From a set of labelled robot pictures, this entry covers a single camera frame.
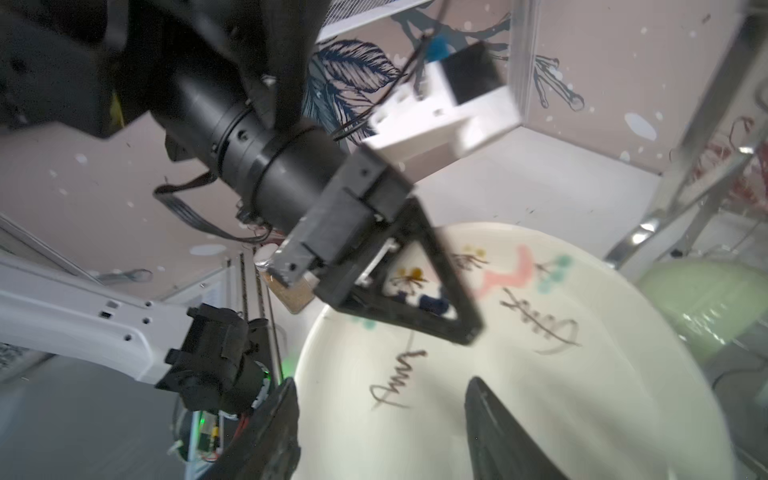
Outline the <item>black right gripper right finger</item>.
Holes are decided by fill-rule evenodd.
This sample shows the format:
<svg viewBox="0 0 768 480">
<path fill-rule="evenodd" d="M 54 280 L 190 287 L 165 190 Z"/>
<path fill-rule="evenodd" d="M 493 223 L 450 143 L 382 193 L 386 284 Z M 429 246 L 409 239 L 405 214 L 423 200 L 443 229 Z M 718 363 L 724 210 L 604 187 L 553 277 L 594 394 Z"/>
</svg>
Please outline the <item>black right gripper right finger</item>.
<svg viewBox="0 0 768 480">
<path fill-rule="evenodd" d="M 565 477 L 481 378 L 469 381 L 464 408 L 475 479 Z"/>
</svg>

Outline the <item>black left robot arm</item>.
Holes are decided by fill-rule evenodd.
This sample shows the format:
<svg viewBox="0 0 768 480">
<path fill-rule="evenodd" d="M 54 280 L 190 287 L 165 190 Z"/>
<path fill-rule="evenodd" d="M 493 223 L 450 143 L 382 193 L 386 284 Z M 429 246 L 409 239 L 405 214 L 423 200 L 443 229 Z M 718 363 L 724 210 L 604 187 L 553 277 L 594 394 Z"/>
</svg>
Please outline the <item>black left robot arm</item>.
<svg viewBox="0 0 768 480">
<path fill-rule="evenodd" d="M 411 183 L 302 114 L 325 1 L 5 1 L 1 119 L 107 138 L 150 113 L 174 160 L 227 184 L 337 310 L 467 345 L 483 327 Z"/>
</svg>

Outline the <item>steel two-tier dish rack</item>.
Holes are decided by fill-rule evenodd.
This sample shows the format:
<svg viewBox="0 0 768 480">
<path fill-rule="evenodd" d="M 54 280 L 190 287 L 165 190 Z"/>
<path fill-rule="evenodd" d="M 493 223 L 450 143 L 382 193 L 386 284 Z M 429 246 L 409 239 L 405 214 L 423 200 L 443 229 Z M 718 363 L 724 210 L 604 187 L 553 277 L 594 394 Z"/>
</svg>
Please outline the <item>steel two-tier dish rack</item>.
<svg viewBox="0 0 768 480">
<path fill-rule="evenodd" d="M 750 130 L 744 142 L 731 149 L 726 161 L 696 179 L 694 169 L 717 127 L 723 121 L 749 71 L 767 41 L 767 3 L 745 1 L 742 21 L 724 53 L 682 140 L 672 151 L 672 165 L 661 177 L 649 207 L 604 257 L 611 269 L 620 271 L 652 240 L 691 209 L 696 214 L 680 237 L 661 256 L 688 255 L 710 220 L 718 213 L 732 185 L 767 140 L 767 124 Z"/>
</svg>

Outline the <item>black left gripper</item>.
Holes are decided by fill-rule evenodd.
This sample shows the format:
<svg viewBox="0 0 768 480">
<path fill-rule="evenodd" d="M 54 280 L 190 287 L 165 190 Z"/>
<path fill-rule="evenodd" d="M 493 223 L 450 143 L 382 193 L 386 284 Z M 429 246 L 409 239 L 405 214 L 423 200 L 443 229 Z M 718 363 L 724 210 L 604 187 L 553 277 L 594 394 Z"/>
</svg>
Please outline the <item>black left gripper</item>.
<svg viewBox="0 0 768 480">
<path fill-rule="evenodd" d="M 471 344 L 482 316 L 412 189 L 367 144 L 290 146 L 266 171 L 266 218 L 287 234 L 268 272 L 286 287 L 313 272 L 338 312 Z"/>
</svg>

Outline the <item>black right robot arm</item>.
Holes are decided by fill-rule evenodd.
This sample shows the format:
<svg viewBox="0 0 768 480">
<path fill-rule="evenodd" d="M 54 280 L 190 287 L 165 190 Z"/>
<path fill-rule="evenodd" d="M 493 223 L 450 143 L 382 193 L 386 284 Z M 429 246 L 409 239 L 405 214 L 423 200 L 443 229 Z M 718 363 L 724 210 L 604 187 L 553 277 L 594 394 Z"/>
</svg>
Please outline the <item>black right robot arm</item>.
<svg viewBox="0 0 768 480">
<path fill-rule="evenodd" d="M 447 260 L 433 260 L 442 298 L 456 319 L 382 295 L 384 265 L 360 284 L 315 293 L 337 312 L 469 345 L 482 329 L 476 306 Z M 248 423 L 203 479 L 290 479 L 299 465 L 295 382 L 284 380 L 256 401 L 265 376 L 257 332 L 248 320 L 207 304 L 179 305 L 120 296 L 84 279 L 1 255 L 1 341 L 106 366 L 158 389 L 177 392 L 187 409 L 246 414 Z M 479 377 L 464 410 L 474 479 L 567 479 Z"/>
</svg>

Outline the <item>cream floral plate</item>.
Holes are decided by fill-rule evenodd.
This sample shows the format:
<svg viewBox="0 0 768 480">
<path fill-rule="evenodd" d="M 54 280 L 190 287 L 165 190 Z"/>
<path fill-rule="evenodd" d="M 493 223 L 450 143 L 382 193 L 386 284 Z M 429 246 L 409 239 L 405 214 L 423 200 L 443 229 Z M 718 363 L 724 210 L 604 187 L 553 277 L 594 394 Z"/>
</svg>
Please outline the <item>cream floral plate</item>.
<svg viewBox="0 0 768 480">
<path fill-rule="evenodd" d="M 299 479 L 469 479 L 482 379 L 571 479 L 731 479 L 725 421 L 691 354 L 600 259 L 538 231 L 441 232 L 484 321 L 461 346 L 331 308 L 300 355 Z"/>
</svg>

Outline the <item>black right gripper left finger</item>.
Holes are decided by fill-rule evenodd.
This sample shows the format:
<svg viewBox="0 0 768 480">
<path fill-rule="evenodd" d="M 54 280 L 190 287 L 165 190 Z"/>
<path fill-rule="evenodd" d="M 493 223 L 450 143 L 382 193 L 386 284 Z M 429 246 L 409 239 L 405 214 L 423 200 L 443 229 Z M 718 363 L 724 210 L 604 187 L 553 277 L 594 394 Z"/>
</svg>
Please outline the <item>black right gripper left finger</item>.
<svg viewBox="0 0 768 480">
<path fill-rule="evenodd" d="M 296 385 L 287 378 L 202 479 L 290 479 L 301 456 L 298 420 Z"/>
</svg>

